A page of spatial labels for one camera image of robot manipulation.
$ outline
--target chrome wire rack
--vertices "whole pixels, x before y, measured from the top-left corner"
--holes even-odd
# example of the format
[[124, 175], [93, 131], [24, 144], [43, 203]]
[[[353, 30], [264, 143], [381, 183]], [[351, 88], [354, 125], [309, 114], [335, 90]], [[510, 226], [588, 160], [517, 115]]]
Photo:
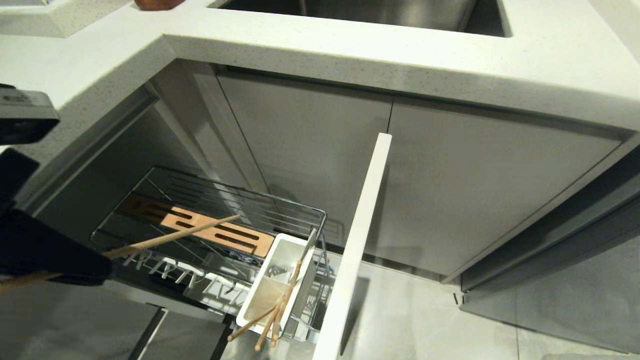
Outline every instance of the chrome wire rack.
[[[316, 242], [315, 245], [320, 245], [316, 246], [314, 253], [314, 261], [318, 269], [317, 281], [314, 282], [313, 287], [316, 295], [310, 297], [308, 304], [312, 319], [318, 303], [323, 298], [317, 294], [326, 293], [324, 286], [331, 276], [323, 236], [326, 221], [326, 213], [323, 210], [160, 166], [151, 168], [130, 193], [137, 193], [213, 218], [239, 214], [241, 218], [235, 221], [238, 225], [273, 236], [278, 233], [287, 233], [307, 239], [312, 229], [317, 229], [317, 236], [310, 240]], [[119, 207], [120, 204], [92, 233], [90, 240], [95, 250], [103, 252], [173, 231], [161, 225], [129, 217], [118, 212]], [[260, 257], [226, 248], [197, 236], [189, 236], [160, 245], [154, 248], [153, 252], [192, 264], [205, 272], [247, 286], [251, 286], [264, 261]], [[304, 323], [304, 325], [312, 329], [309, 324]]]

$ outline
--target stainless steel sink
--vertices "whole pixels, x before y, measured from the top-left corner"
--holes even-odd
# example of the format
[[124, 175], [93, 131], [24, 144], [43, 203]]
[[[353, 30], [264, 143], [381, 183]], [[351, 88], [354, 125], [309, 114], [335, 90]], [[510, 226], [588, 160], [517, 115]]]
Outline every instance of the stainless steel sink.
[[497, 0], [230, 0], [220, 8], [504, 36]]

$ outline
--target open cabinet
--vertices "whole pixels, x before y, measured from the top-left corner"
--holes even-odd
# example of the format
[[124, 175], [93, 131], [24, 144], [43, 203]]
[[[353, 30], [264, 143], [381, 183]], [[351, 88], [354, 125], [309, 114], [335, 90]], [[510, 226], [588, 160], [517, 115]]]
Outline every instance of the open cabinet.
[[[220, 119], [232, 116], [225, 113], [228, 108], [216, 102], [219, 97], [200, 94], [202, 86], [215, 81], [211, 69], [188, 73], [168, 67], [122, 105], [137, 97], [144, 106], [113, 112], [110, 131], [78, 157], [37, 217], [98, 251], [171, 231], [123, 213], [122, 204], [137, 194], [216, 218], [240, 213], [235, 224], [249, 229], [317, 239], [311, 275], [299, 280], [301, 290], [290, 301], [294, 309], [284, 320], [281, 341], [316, 343], [314, 359], [336, 358], [391, 136], [380, 133], [371, 144], [344, 253], [327, 256], [322, 233], [326, 213], [267, 193], [253, 160], [242, 150], [246, 144], [222, 136], [228, 132]], [[231, 244], [216, 246], [192, 237], [114, 260], [115, 282], [105, 288], [129, 300], [219, 322], [226, 328], [218, 339], [218, 348], [224, 349], [225, 336], [235, 327], [230, 319], [238, 314], [263, 262], [264, 256], [243, 254]]]

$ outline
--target cabinet door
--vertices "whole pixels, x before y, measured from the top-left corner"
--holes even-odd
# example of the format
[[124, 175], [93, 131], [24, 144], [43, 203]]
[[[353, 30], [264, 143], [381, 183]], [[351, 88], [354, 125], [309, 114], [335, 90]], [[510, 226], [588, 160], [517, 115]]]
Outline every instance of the cabinet door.
[[269, 191], [325, 210], [327, 241], [343, 245], [391, 98], [253, 74], [218, 79]]
[[582, 125], [405, 100], [389, 133], [380, 230], [366, 251], [444, 275], [508, 240], [621, 143]]

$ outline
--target floor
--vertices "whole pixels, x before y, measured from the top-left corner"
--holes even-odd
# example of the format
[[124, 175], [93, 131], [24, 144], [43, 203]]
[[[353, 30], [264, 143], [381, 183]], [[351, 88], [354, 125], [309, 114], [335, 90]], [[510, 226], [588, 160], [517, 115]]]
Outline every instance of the floor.
[[[349, 360], [639, 360], [560, 340], [458, 310], [455, 286], [362, 263], [349, 334]], [[261, 353], [246, 336], [228, 344], [223, 359], [311, 359], [315, 345], [281, 343]]]

